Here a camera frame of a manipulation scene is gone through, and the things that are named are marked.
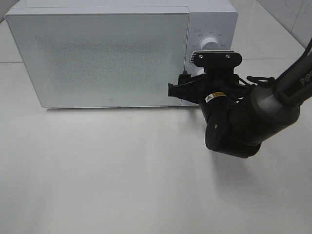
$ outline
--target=table surface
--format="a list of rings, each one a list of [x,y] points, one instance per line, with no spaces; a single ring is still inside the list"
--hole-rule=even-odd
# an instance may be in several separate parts
[[[259,3],[233,4],[241,77],[301,55]],[[206,149],[198,107],[41,108],[6,22],[0,38],[1,234],[312,233],[312,101],[239,159]]]

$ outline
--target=yellow warning sticker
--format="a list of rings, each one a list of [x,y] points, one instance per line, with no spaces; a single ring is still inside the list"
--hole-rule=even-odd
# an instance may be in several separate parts
[[[208,101],[210,101],[214,98],[217,98],[217,97],[226,97],[226,95],[224,92],[215,92],[215,93],[212,93],[212,94],[209,94],[208,96],[206,96],[205,101],[206,101],[206,103],[208,103]]]

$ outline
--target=microwave knob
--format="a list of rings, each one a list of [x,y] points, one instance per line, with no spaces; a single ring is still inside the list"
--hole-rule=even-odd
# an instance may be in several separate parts
[[[201,50],[218,50],[220,49],[220,43],[217,38],[208,37],[201,41]]]

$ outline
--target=white microwave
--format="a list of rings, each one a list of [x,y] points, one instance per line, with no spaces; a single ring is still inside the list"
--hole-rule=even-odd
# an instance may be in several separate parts
[[[20,0],[6,20],[45,108],[188,105],[168,97],[194,51],[229,50],[227,0]]]

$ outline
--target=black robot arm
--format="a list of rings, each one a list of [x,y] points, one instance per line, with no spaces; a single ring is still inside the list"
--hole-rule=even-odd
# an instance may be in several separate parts
[[[234,68],[241,55],[233,51],[194,52],[191,62],[204,74],[186,71],[178,85],[168,84],[168,96],[200,105],[207,122],[206,146],[214,151],[247,158],[261,143],[299,118],[300,105],[312,96],[312,40],[305,53],[278,79],[247,79]]]

